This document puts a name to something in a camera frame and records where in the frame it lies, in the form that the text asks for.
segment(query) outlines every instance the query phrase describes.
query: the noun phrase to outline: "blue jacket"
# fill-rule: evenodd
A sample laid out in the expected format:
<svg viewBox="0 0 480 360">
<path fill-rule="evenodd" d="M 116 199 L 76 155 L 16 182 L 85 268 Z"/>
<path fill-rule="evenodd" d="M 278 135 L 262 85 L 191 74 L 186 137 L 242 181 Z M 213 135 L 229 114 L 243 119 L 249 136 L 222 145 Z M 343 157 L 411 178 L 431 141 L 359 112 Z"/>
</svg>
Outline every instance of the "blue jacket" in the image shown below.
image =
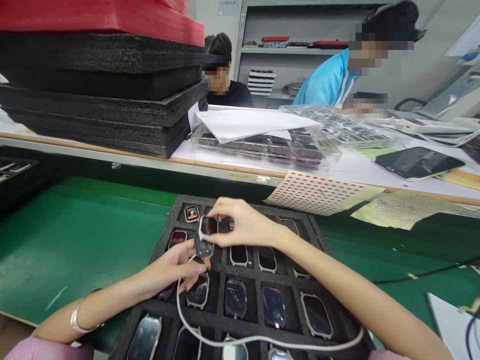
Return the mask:
<svg viewBox="0 0 480 360">
<path fill-rule="evenodd" d="M 321 64 L 303 83 L 293 105 L 329 104 L 334 106 L 342 92 L 349 66 L 349 49 L 332 56 Z M 345 91 L 358 76 L 349 75 Z"/>
</svg>

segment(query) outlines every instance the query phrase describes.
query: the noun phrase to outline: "sign on wall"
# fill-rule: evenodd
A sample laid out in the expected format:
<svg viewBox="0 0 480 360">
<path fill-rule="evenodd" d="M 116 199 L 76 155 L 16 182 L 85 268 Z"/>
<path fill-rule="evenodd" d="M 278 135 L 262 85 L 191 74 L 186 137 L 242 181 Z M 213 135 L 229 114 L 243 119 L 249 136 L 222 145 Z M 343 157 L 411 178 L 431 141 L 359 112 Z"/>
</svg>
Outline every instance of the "sign on wall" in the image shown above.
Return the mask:
<svg viewBox="0 0 480 360">
<path fill-rule="evenodd" d="M 219 16 L 235 16 L 239 13 L 240 0 L 218 0 Z"/>
</svg>

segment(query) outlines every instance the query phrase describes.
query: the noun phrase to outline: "stack of black foam sheets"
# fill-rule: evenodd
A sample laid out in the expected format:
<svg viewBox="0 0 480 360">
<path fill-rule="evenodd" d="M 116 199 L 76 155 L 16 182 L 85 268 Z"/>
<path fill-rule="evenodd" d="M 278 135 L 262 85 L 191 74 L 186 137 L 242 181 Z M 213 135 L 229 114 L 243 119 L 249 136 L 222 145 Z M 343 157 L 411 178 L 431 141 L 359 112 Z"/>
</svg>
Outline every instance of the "stack of black foam sheets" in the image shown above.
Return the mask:
<svg viewBox="0 0 480 360">
<path fill-rule="evenodd" d="M 39 135 L 168 159 L 206 109 L 203 47 L 130 34 L 0 32 L 0 106 Z"/>
</svg>

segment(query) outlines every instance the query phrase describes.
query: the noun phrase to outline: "charging cable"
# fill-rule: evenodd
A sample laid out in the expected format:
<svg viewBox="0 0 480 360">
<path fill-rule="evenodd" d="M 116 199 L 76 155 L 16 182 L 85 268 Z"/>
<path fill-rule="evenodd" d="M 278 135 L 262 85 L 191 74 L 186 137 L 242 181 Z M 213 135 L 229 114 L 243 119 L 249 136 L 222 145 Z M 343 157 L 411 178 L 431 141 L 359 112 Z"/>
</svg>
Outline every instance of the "charging cable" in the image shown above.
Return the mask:
<svg viewBox="0 0 480 360">
<path fill-rule="evenodd" d="M 194 258 L 197 256 L 194 255 L 190 258 L 188 261 L 189 263 L 192 262 Z M 188 329 L 188 331 L 195 336 L 198 340 L 201 342 L 210 345 L 211 347 L 214 348 L 223 348 L 225 346 L 235 346 L 235 345 L 242 345 L 246 343 L 251 343 L 254 341 L 265 341 L 274 345 L 277 345 L 282 348 L 288 348 L 288 349 L 298 349 L 298 350 L 309 350 L 309 351 L 323 351 L 323 352 L 331 352 L 331 351 L 340 351 L 340 350 L 345 350 L 354 347 L 360 341 L 362 341 L 362 338 L 364 337 L 364 327 L 360 325 L 360 331 L 358 332 L 358 335 L 351 341 L 343 343 L 343 344 L 338 344 L 338 345 L 329 345 L 329 346 L 319 346 L 319 345 L 307 345 L 307 344 L 292 344 L 292 343 L 287 343 L 287 342 L 281 342 L 272 338 L 269 338 L 267 336 L 261 336 L 261 335 L 255 335 L 255 336 L 248 336 L 244 337 L 243 339 L 239 340 L 233 340 L 233 341 L 222 341 L 222 342 L 217 342 L 217 341 L 212 341 L 207 338 L 204 338 L 202 335 L 200 335 L 198 332 L 195 331 L 193 327 L 191 327 L 187 321 L 184 318 L 184 315 L 182 314 L 182 309 L 180 307 L 180 294 L 179 294 L 179 289 L 180 289 L 180 281 L 178 282 L 178 285 L 176 287 L 176 307 L 178 309 L 178 315 L 180 316 L 180 320 L 183 323 L 183 325 Z"/>
</svg>

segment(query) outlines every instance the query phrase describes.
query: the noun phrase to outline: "sticker sheet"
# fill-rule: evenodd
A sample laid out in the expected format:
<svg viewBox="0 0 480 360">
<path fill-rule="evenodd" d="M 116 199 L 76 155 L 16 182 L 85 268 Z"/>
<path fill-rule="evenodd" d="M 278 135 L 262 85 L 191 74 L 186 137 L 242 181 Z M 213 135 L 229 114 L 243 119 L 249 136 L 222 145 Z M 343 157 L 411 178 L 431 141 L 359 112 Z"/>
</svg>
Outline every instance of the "sticker sheet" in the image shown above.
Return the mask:
<svg viewBox="0 0 480 360">
<path fill-rule="evenodd" d="M 381 227 L 411 230 L 416 222 L 433 214 L 468 210 L 446 200 L 413 191 L 399 190 L 380 195 L 351 216 Z"/>
<path fill-rule="evenodd" d="M 280 185 L 264 200 L 267 204 L 329 216 L 370 200 L 381 187 L 289 170 Z"/>
</svg>

